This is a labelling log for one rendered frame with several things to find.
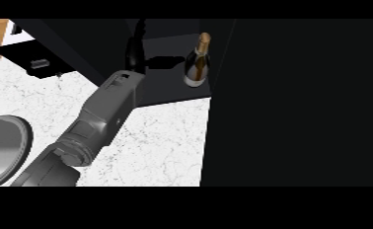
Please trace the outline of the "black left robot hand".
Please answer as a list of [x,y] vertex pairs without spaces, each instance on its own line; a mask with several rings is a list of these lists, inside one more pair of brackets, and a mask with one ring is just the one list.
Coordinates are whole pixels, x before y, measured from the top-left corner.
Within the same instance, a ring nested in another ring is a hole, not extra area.
[[136,25],[135,35],[129,38],[126,48],[126,69],[145,74],[147,69],[173,69],[186,61],[183,56],[155,56],[147,58],[144,36],[147,33],[147,20],[141,19]]

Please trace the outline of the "dark grey cabinet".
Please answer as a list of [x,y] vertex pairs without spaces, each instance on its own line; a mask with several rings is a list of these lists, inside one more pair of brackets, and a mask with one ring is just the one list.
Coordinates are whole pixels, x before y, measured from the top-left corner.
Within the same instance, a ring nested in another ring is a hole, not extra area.
[[[14,23],[96,85],[124,68],[126,46],[138,19],[17,19]],[[226,58],[234,19],[147,19],[145,106],[207,98],[213,94]],[[192,52],[198,36],[211,35],[207,81],[197,88],[185,82],[185,65],[176,61]]]

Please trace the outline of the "dark wine bottle gold neck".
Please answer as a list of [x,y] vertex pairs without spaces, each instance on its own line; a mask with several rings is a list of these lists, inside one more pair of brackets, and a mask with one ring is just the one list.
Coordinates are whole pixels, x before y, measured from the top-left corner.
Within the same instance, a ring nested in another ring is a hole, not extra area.
[[197,47],[186,57],[185,82],[192,88],[197,88],[203,85],[208,75],[210,43],[211,35],[210,33],[203,33],[198,37]]

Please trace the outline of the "dark grey cabinet door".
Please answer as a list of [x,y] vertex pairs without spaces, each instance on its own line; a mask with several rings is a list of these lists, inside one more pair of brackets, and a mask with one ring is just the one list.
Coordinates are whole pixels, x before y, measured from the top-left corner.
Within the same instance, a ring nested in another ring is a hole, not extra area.
[[373,186],[373,20],[238,21],[201,182]]

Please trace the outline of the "black appliance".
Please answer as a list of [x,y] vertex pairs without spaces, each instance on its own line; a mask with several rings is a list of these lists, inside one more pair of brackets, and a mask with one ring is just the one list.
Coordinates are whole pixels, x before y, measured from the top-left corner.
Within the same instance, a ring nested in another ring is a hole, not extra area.
[[[74,68],[36,39],[0,46],[0,55],[26,69],[30,76],[40,79],[63,76],[65,73],[74,71]],[[51,66],[33,69],[32,61],[40,59],[46,59],[51,62]]]

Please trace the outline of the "small grey appliance knob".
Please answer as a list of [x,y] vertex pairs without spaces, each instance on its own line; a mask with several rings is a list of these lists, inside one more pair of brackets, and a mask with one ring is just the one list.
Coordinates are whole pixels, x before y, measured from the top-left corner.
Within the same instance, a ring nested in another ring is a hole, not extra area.
[[32,68],[40,69],[51,66],[51,62],[46,59],[33,60],[32,61]]

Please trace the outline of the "brown wooden panel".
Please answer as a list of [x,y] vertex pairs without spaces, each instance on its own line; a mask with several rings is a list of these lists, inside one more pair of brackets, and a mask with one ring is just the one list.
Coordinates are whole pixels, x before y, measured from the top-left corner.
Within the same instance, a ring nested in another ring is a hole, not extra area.
[[8,30],[9,19],[0,19],[0,46],[4,45],[4,39]]

